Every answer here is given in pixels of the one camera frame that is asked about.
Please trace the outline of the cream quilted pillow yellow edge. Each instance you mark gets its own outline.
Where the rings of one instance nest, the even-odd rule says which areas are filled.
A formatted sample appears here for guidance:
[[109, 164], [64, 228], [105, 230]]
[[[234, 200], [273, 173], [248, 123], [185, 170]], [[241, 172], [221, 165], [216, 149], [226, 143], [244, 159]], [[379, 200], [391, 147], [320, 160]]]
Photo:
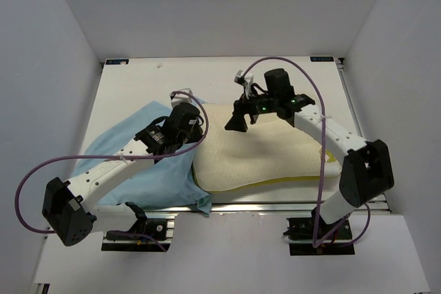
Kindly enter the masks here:
[[205, 111], [209, 132], [197, 147], [192, 165], [202, 190], [218, 193], [320, 177], [320, 144], [277, 115], [262, 115], [246, 132], [235, 132], [224, 128], [232, 106], [206, 104]]

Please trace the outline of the light blue pillowcase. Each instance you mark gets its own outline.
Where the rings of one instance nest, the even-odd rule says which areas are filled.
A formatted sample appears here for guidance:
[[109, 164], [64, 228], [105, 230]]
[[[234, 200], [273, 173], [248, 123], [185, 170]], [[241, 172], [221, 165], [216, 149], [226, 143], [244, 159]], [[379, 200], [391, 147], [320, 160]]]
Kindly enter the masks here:
[[[86, 155], [111, 155], [120, 151], [129, 140], [154, 119], [168, 116], [171, 109], [152, 101], [94, 140], [84, 144]], [[196, 150], [166, 158], [153, 167], [140, 171], [106, 194], [100, 205], [133, 202], [141, 208], [182, 207], [194, 205], [203, 213], [210, 213], [211, 196], [199, 188], [192, 175]]]

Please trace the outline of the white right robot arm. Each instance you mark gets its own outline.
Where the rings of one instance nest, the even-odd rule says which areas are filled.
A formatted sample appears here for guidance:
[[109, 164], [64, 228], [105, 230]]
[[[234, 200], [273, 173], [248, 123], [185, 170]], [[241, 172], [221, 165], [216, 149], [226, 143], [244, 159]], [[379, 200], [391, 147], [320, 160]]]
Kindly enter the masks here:
[[264, 77], [267, 89], [258, 94], [252, 78], [242, 72], [236, 74], [234, 81], [244, 92], [234, 101], [225, 129], [246, 132], [246, 116], [254, 124], [260, 115], [275, 113], [316, 142], [325, 143], [342, 167], [337, 192], [321, 204], [320, 215], [311, 221], [312, 232], [327, 238], [336, 230], [337, 221], [394, 186], [388, 147], [381, 140], [368, 141], [325, 118], [312, 98], [295, 93], [284, 69], [270, 70]]

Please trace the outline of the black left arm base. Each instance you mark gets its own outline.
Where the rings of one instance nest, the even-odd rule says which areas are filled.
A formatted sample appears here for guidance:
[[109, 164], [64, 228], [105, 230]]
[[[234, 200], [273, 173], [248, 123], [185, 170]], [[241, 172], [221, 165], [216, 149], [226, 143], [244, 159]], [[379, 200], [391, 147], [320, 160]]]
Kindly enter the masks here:
[[102, 251], [166, 252], [171, 237], [167, 234], [168, 219], [149, 218], [133, 202], [116, 206], [97, 206], [94, 229], [104, 232]]

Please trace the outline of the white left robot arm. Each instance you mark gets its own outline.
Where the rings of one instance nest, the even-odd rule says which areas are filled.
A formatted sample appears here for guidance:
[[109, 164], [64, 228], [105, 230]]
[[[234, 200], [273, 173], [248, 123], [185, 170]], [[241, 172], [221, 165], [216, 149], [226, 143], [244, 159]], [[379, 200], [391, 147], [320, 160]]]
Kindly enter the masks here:
[[206, 137], [208, 117], [202, 105], [182, 102], [169, 116], [152, 121], [111, 156], [66, 181], [52, 179], [45, 188], [42, 214], [65, 246], [95, 232], [140, 238], [147, 216], [134, 202], [100, 206], [99, 201], [139, 172], [195, 149]]

